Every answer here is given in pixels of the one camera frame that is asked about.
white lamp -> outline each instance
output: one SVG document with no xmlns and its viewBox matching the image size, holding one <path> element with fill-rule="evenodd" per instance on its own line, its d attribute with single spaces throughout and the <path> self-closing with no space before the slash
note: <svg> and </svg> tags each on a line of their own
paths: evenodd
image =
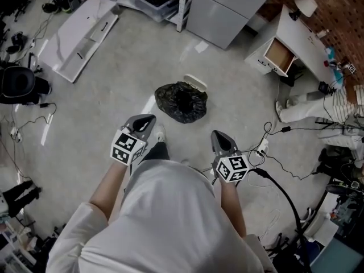
<svg viewBox="0 0 364 273">
<path fill-rule="evenodd" d="M 317 3 L 315 0 L 295 0 L 297 11 L 290 13 L 290 17 L 296 21 L 298 17 L 303 13 L 307 17 L 311 17 L 317 8 Z"/>
</svg>

concrete floor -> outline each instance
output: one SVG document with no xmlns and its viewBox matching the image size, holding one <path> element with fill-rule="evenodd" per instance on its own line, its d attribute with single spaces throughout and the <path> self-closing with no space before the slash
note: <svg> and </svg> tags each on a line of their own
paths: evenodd
<svg viewBox="0 0 364 273">
<path fill-rule="evenodd" d="M 32 36 L 48 16 L 41 13 L 44 2 L 32 2 L 18 23 L 9 25 L 11 33 L 22 30 Z M 45 38 L 50 38 L 68 16 L 55 15 Z M 37 41 L 37 49 L 43 40 Z M 173 24 L 155 23 L 142 13 L 126 9 L 74 84 L 43 66 L 43 78 L 53 86 L 46 102 L 55 102 L 57 112 L 44 146 L 40 144 L 45 126 L 42 119 L 27 125 L 22 130 L 23 142 L 16 144 L 17 165 L 43 188 L 40 199 L 26 207 L 26 213 L 36 221 L 37 233 L 43 237 L 51 234 L 55 225 L 67 222 L 77 206 L 89 199 L 112 163 L 109 150 L 116 129 L 128 117 L 139 114 L 158 87 L 182 80 L 186 73 L 207 83 L 208 113 L 195 123 L 182 125 L 154 106 L 152 113 L 167 130 L 171 158 L 189 159 L 196 168 L 208 168 L 214 158 L 210 146 L 210 133 L 214 129 L 233 137 L 241 150 L 257 144 L 264 133 L 264 123 L 276 123 L 274 101 L 278 89 L 281 97 L 287 90 L 279 88 L 276 74 L 262 76 L 244 63 L 251 40 L 252 36 L 242 31 L 227 51 L 210 45 L 198 53 L 194 47 L 201 41 L 199 37 L 186 30 L 176 32 Z M 13 114 L 20 126 L 40 115 L 47 117 L 52 111 L 52 106 L 48 109 L 21 106 Z M 7 119 L 11 118 L 10 112 L 11 106 L 0 107 L 1 115 Z M 314 119 L 308 119 L 291 127 L 314 125 Z M 276 130 L 283 126 L 278 122 Z M 5 133 L 4 122 L 2 130 L 2 140 L 13 154 L 13 143 Z M 323 147 L 315 131 L 279 133 L 268 140 L 268 154 L 299 176 L 313 170 Z M 0 188 L 5 190 L 16 184 L 17 174 L 3 148 L 1 159 L 0 171 L 4 176 Z M 260 160 L 251 157 L 251 161 Z M 328 182 L 325 175 L 299 181 L 273 159 L 267 159 L 261 167 L 292 197 L 301 216 L 308 206 L 316 206 Z M 250 184 L 270 185 L 253 173 Z M 218 182 L 216 191 L 219 194 Z M 261 237 L 266 232 L 264 245 L 272 243 L 281 231 L 293 234 L 292 210 L 276 188 L 253 187 L 246 177 L 238 186 L 238 193 L 247 231 Z M 278 216 L 279 221 L 266 231 Z"/>
</svg>

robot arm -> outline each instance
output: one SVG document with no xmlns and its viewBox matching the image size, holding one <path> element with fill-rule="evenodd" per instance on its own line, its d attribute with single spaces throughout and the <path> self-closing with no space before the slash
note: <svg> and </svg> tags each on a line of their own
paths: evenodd
<svg viewBox="0 0 364 273">
<path fill-rule="evenodd" d="M 227 134 L 214 130 L 211 133 L 212 163 L 215 177 L 221 176 L 226 182 L 241 181 L 249 171 L 246 156 L 242 155 L 236 142 Z"/>
<path fill-rule="evenodd" d="M 156 118 L 152 114 L 130 117 L 117 130 L 111 144 L 110 157 L 129 166 L 142 156 L 155 122 Z"/>
</svg>

bottle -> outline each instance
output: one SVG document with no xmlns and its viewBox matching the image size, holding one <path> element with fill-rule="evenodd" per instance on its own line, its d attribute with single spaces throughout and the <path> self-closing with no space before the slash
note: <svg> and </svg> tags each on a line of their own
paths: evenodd
<svg viewBox="0 0 364 273">
<path fill-rule="evenodd" d="M 330 30 L 321 30 L 318 34 L 316 34 L 316 36 L 319 39 L 322 39 L 326 34 L 328 34 L 330 32 Z"/>
</svg>

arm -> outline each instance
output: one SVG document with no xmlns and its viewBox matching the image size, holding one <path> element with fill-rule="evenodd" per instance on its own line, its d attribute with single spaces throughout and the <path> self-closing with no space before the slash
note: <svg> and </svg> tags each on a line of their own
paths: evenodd
<svg viewBox="0 0 364 273">
<path fill-rule="evenodd" d="M 114 162 L 88 203 L 75 211 L 49 253 L 47 273 L 77 273 L 85 244 L 108 226 L 127 166 Z"/>
<path fill-rule="evenodd" d="M 221 178 L 220 183 L 221 208 L 226 213 L 235 230 L 243 238 L 246 236 L 246 228 L 235 183 L 226 183 Z"/>
<path fill-rule="evenodd" d="M 126 170 L 126 165 L 114 162 L 89 201 L 98 207 L 107 219 L 110 218 Z"/>
</svg>

